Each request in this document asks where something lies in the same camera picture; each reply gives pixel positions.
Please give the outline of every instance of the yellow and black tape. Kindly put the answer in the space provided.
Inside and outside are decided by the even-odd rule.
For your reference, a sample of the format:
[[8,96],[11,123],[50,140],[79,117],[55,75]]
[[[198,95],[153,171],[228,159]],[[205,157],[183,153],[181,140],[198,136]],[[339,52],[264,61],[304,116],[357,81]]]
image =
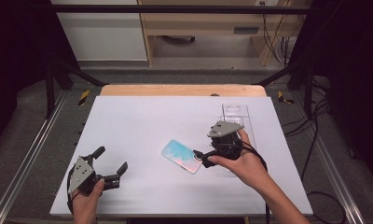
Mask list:
[[85,101],[87,100],[89,93],[90,93],[90,91],[82,92],[82,95],[81,95],[81,98],[79,99],[78,105],[85,104]]
[[295,103],[293,100],[285,100],[284,97],[283,97],[283,93],[281,91],[279,91],[279,102],[280,103],[288,103],[290,105]]

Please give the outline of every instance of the white table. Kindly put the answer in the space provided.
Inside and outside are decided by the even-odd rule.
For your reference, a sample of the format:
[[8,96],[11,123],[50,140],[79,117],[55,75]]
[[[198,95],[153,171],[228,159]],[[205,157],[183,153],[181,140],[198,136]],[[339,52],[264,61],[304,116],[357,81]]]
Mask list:
[[[265,214],[265,203],[234,174],[215,166],[194,175],[160,155],[175,139],[203,152],[212,150],[207,137],[222,115],[222,104],[246,104],[256,149],[269,173],[297,208],[311,206],[301,185],[280,123],[269,97],[99,96],[70,161],[105,146],[93,163],[100,175],[112,175],[127,161],[120,188],[105,191],[99,216],[108,217],[245,217]],[[66,174],[50,213],[69,217]]]

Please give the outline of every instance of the smartphone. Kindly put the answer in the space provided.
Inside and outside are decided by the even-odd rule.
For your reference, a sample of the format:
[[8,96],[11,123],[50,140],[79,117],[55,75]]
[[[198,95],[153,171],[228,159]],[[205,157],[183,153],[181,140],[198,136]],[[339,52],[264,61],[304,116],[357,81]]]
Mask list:
[[161,151],[161,154],[191,174],[195,174],[201,166],[201,161],[195,159],[193,150],[176,140],[171,140]]

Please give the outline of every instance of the hand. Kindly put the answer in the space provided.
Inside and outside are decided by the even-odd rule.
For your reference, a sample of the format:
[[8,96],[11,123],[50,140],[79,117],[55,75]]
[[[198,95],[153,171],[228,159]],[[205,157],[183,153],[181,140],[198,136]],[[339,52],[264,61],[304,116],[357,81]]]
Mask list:
[[[251,145],[248,134],[244,130],[238,130],[238,134],[243,142]],[[247,144],[243,143],[242,145],[244,147],[249,147]],[[226,167],[233,174],[238,176],[244,184],[256,190],[259,190],[263,183],[271,180],[260,159],[253,153],[244,149],[242,150],[240,157],[235,161],[228,160],[221,156],[211,156],[208,160]]]
[[95,224],[96,209],[99,197],[104,189],[104,179],[97,181],[89,197],[80,194],[77,190],[73,192],[73,210],[75,224]]

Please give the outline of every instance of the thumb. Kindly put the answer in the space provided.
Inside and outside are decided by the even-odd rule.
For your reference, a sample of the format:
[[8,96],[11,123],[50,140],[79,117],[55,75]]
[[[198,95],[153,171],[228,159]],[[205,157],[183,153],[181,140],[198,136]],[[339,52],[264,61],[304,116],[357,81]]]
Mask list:
[[96,185],[93,188],[93,191],[90,194],[91,198],[94,198],[95,200],[99,199],[100,195],[102,195],[104,189],[104,179],[100,179],[97,181]]
[[220,165],[220,166],[223,166],[227,169],[230,170],[230,164],[231,164],[231,160],[225,158],[225,157],[222,157],[222,156],[211,156],[209,158],[207,158],[208,161],[212,162],[212,163],[215,163],[217,165]]

